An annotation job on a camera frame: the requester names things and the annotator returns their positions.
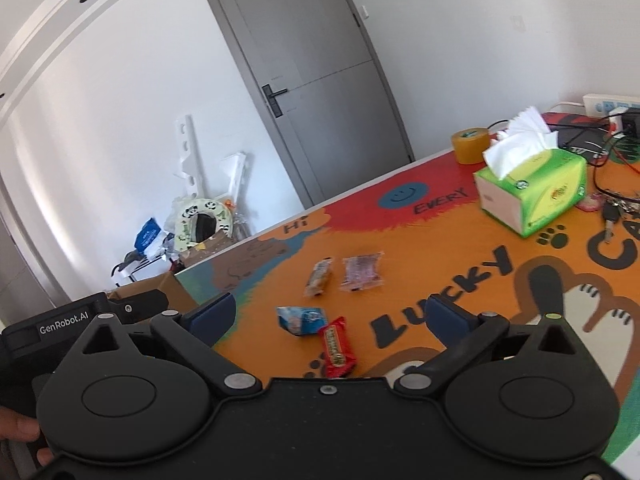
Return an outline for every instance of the door handle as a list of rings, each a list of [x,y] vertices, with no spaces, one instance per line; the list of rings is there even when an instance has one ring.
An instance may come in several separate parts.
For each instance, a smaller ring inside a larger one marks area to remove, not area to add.
[[[271,85],[265,85],[262,87],[262,91],[264,92],[264,96],[267,98],[267,102],[271,107],[271,111],[273,112],[273,115],[275,115],[276,118],[282,117],[283,115],[282,109],[280,108],[280,105],[278,104],[276,97],[278,97],[279,95],[286,94],[289,91],[289,89],[283,88],[282,90],[278,90],[277,92],[274,92],[273,90],[271,90]]]

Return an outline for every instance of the blue gripper pad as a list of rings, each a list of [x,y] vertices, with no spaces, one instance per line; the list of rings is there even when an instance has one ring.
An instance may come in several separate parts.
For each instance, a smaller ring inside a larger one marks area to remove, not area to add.
[[[217,343],[236,322],[236,298],[231,294],[184,314],[180,325],[208,346]]]
[[[480,325],[477,316],[439,294],[431,294],[428,300],[419,304],[424,310],[427,327],[447,348],[457,345]]]

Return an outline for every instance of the key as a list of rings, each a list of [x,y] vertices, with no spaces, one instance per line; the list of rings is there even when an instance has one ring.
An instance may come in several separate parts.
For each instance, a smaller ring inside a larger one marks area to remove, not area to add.
[[[604,241],[611,243],[613,238],[613,226],[620,221],[620,209],[612,202],[605,202],[602,208],[602,217],[604,218]]]
[[[626,215],[630,214],[631,204],[629,202],[624,202],[623,200],[616,201],[614,205],[618,206],[618,210],[620,211],[620,218],[623,220],[626,219]]]

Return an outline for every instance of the cardboard box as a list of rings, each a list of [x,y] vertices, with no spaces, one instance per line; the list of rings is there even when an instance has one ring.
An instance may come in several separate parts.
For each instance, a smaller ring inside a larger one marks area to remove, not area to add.
[[[195,247],[182,251],[180,253],[180,261],[188,269],[206,260],[210,256],[231,247],[235,243],[236,240],[232,240],[223,230],[220,230],[211,238],[207,238]]]
[[[116,290],[110,292],[108,298],[114,298],[116,300],[124,300],[129,296],[135,296],[141,292],[147,292],[149,290],[158,289],[164,292],[169,300],[169,308],[177,310],[182,314],[190,312],[194,308],[198,308],[199,305],[193,300],[189,293],[184,290],[182,285],[175,276],[166,272],[149,278],[148,280],[141,280],[135,283],[129,283],[129,285],[120,286]]]
[[[587,161],[565,150],[546,150],[503,180],[489,168],[474,177],[482,209],[526,238],[584,198]]]

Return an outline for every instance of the power strip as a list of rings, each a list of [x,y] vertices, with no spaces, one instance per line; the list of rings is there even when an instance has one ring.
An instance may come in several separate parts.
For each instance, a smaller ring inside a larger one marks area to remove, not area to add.
[[[589,117],[606,117],[619,107],[640,108],[640,97],[587,94],[584,96],[584,107]]]

